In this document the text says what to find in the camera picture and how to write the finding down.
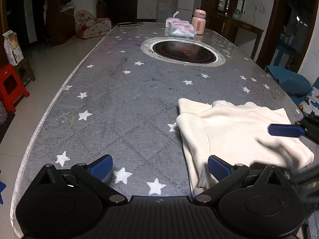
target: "white refrigerator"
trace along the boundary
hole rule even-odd
[[[194,0],[176,0],[175,8],[179,11],[176,17],[184,21],[189,21],[190,23],[192,21],[193,7]]]

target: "red stool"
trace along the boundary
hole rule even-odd
[[[27,98],[30,95],[24,88],[13,66],[6,65],[0,68],[0,98],[8,111],[16,111],[13,104],[22,94]]]

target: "gray tabletop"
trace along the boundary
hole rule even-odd
[[[72,87],[61,93],[48,114],[31,151],[18,198],[44,164],[62,168],[55,162],[64,151],[70,160],[63,168],[112,155],[114,170],[125,168],[127,181],[123,177],[117,180],[112,173],[105,182],[128,198],[148,195],[150,183],[156,184],[156,179],[165,185],[162,196],[190,195],[181,138],[168,126],[178,116],[179,98],[209,104],[216,100],[235,105],[251,101],[272,110],[284,108],[292,123],[302,118],[270,76],[211,30],[206,29],[195,40],[225,57],[226,63],[218,67],[172,64],[142,52],[143,41],[164,33],[164,24],[158,23],[115,27],[95,48],[69,81]],[[192,85],[186,85],[185,80],[191,80]],[[79,113],[85,111],[92,115],[79,120]],[[315,153],[316,164],[316,145],[302,140]]]

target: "tiled floor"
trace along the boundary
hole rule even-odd
[[[0,205],[0,239],[14,238],[9,216],[11,198],[22,157],[36,126],[66,78],[102,38],[73,37],[60,46],[38,45],[24,52],[36,81],[28,84],[30,96],[16,107],[16,116],[0,144],[0,180],[7,185],[1,193],[4,204]]]

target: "pink bottle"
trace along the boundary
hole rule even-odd
[[[192,26],[196,34],[203,35],[206,24],[206,12],[200,9],[194,11],[194,17],[192,18]]]

